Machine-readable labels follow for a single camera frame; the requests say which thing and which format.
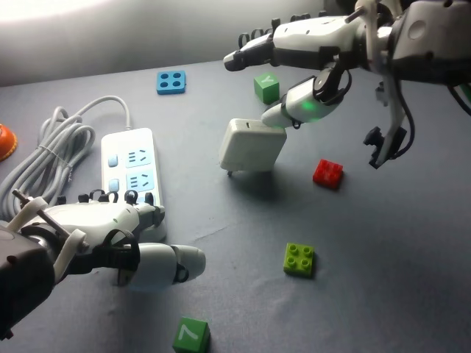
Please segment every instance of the lime green building block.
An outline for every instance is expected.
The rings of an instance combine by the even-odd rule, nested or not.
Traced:
[[[207,322],[181,318],[172,347],[176,353],[204,353],[208,348],[209,336]]]
[[[253,85],[255,93],[264,104],[271,104],[280,99],[280,83],[271,72],[255,77]]]
[[[287,274],[312,277],[314,248],[312,246],[288,243],[286,245],[283,270]]]

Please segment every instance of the toy block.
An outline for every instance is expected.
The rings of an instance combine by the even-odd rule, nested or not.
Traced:
[[[343,168],[343,165],[335,164],[328,160],[320,160],[312,180],[327,188],[337,189],[340,185]]]
[[[280,99],[280,83],[271,72],[253,79],[255,93],[264,104],[271,104]]]
[[[185,92],[186,78],[184,71],[157,72],[158,94],[180,94]]]
[[[314,248],[312,246],[288,243],[286,245],[283,270],[290,275],[312,277]]]
[[[207,322],[181,318],[172,347],[176,353],[204,353],[208,348],[209,336]]]

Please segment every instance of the robotic hand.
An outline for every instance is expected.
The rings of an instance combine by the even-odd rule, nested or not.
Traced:
[[[193,246],[138,243],[154,235],[165,215],[163,208],[110,203],[102,192],[81,195],[79,203],[48,208],[41,198],[27,198],[15,190],[22,209],[10,223],[0,224],[0,340],[47,299],[68,274],[94,268],[117,268],[118,284],[134,290],[162,290],[198,277],[205,270],[205,254]]]
[[[394,5],[400,8],[398,1]],[[275,129],[290,126],[298,129],[303,123],[317,121],[333,112],[350,89],[352,68],[362,67],[382,76],[376,90],[377,99],[384,106],[389,105],[391,124],[385,136],[375,127],[364,141],[375,147],[369,164],[379,168],[408,151],[414,141],[414,120],[403,98],[400,80],[442,84],[449,89],[471,81],[470,16],[471,3],[466,0],[419,0],[396,18],[387,6],[376,0],[358,0],[355,12],[349,16],[294,16],[288,24],[274,19],[272,33],[252,39],[227,55],[224,66],[228,71],[240,71],[247,66],[270,63],[321,71],[318,76],[290,88],[279,101],[266,108],[261,121]],[[339,89],[345,71],[348,83]],[[400,149],[407,133],[401,127],[405,116],[410,135],[407,145]],[[230,165],[231,168],[226,168],[230,172],[259,170],[247,161],[254,153],[238,153],[238,150],[246,148],[247,141],[266,140],[267,135],[279,132],[242,131],[231,125],[235,126],[228,127],[219,154],[222,168]],[[255,151],[261,160],[270,161],[261,163],[263,168],[271,169],[283,143]]]

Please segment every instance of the power strip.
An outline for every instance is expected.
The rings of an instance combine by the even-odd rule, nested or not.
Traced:
[[[118,202],[126,201],[127,190],[138,194],[137,203],[143,203],[146,193],[152,193],[154,206],[163,208],[157,149],[151,129],[117,132],[102,138],[102,189],[117,192]],[[139,241],[162,240],[166,236],[165,221],[156,230],[156,234],[145,233],[153,239]]]

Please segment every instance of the gray tabletop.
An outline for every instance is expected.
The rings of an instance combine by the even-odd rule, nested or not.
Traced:
[[[112,273],[68,277],[0,343],[0,352],[173,352],[181,316],[209,322],[216,352],[469,352],[471,349],[471,118],[444,88],[404,84],[416,119],[409,153],[378,170],[363,145],[387,109],[377,76],[353,71],[353,86],[327,118],[288,140],[271,174],[220,169],[232,118],[257,119],[252,79],[276,73],[281,90],[311,75],[222,63],[187,65],[187,91],[158,96],[157,70],[0,89],[0,120],[19,139],[0,179],[30,154],[57,105],[75,113],[117,95],[133,126],[149,127],[160,153],[166,243],[198,246],[204,274],[159,294],[117,288]],[[65,194],[101,185],[100,139],[124,128],[120,107],[84,115],[97,141]],[[338,192],[312,183],[320,158],[344,166]],[[315,247],[315,279],[283,273],[286,243]]]

